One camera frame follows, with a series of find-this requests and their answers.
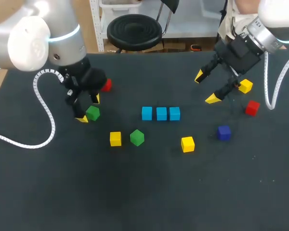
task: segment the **blue cube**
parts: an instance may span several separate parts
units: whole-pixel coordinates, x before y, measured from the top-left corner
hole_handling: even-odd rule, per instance
[[[152,111],[152,107],[143,107],[141,113],[143,120],[152,120]]]
[[[217,129],[217,138],[220,141],[228,141],[231,138],[231,130],[229,126],[219,126]]]
[[[156,115],[158,121],[167,121],[167,108],[166,107],[157,107]]]
[[[179,121],[181,117],[180,108],[179,107],[171,107],[169,108],[170,113],[170,121]]]

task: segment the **cable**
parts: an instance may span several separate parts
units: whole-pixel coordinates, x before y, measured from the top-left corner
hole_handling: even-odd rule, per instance
[[[289,69],[289,60],[284,66],[282,72],[280,73],[276,85],[275,85],[275,90],[272,98],[272,104],[270,104],[269,101],[269,90],[268,90],[268,66],[269,66],[269,54],[268,52],[264,53],[264,94],[265,94],[265,103],[266,106],[270,109],[273,110],[276,105],[277,97],[278,97],[278,92],[279,88],[281,86],[281,83],[283,81],[283,78],[285,77],[285,74],[287,73]]]
[[[49,144],[53,137],[54,137],[54,134],[55,134],[55,131],[56,131],[56,125],[55,125],[55,122],[54,122],[54,118],[52,116],[52,113],[50,112],[48,106],[46,105],[46,103],[44,102],[44,100],[42,99],[40,93],[39,93],[39,89],[38,89],[38,80],[39,78],[46,74],[46,73],[52,73],[54,75],[56,75],[59,79],[59,81],[62,83],[64,81],[64,77],[56,70],[53,70],[53,69],[45,69],[45,70],[41,70],[40,72],[38,72],[34,79],[33,79],[33,90],[34,90],[34,93],[36,94],[39,102],[42,104],[43,108],[45,109],[49,119],[50,119],[50,123],[51,123],[51,126],[52,126],[52,131],[50,133],[50,136],[48,137],[48,139],[41,143],[41,144],[38,144],[38,145],[26,145],[26,144],[22,144],[22,143],[18,143],[16,141],[12,141],[2,135],[0,135],[0,140],[3,140],[5,142],[8,142],[12,145],[15,145],[15,146],[18,146],[18,147],[21,147],[21,148],[27,148],[27,149],[38,149],[38,148],[41,148],[41,147],[44,147],[46,146],[47,144]]]

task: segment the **green cube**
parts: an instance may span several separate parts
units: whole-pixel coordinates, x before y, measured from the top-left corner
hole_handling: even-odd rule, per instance
[[[90,106],[86,111],[87,118],[90,120],[97,120],[100,117],[100,109],[97,107]]]
[[[145,141],[145,135],[140,130],[135,130],[131,135],[131,142],[137,147]]]

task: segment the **yellow cube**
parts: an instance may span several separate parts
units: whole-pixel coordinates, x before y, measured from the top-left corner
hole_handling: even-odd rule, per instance
[[[110,146],[111,147],[122,146],[120,131],[110,133]]]
[[[239,90],[244,94],[248,93],[252,88],[252,82],[250,82],[248,79],[241,81],[240,84],[241,86],[239,87]]]
[[[193,137],[182,138],[181,146],[184,153],[193,152],[195,150],[195,143]]]

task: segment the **black stool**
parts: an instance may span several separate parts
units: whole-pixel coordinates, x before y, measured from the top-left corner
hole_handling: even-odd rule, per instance
[[[126,51],[143,51],[157,45],[166,34],[172,13],[175,13],[179,0],[161,0],[157,19],[142,14],[127,14],[113,20],[107,28],[108,41],[119,48],[117,53]],[[166,28],[158,23],[163,6],[170,9]]]

